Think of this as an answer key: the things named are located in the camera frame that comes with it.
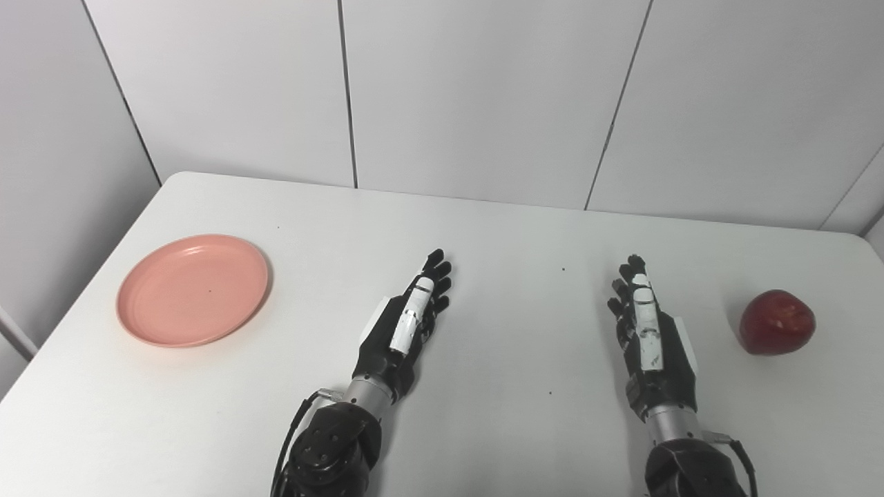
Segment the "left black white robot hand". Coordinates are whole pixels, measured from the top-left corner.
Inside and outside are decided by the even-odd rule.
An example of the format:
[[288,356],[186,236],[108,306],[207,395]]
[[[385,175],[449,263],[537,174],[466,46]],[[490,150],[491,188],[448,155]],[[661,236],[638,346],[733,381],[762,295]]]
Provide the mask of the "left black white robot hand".
[[450,304],[451,271],[443,249],[432,251],[406,290],[386,299],[367,328],[353,377],[379,383],[392,404],[413,387],[416,361]]

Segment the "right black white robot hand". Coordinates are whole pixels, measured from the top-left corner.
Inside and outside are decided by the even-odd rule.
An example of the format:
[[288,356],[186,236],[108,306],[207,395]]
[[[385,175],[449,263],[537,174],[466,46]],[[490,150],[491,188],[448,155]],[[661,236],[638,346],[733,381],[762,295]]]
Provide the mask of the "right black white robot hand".
[[629,408],[645,421],[661,406],[698,411],[697,375],[672,315],[660,308],[643,257],[629,255],[607,302],[615,316]]

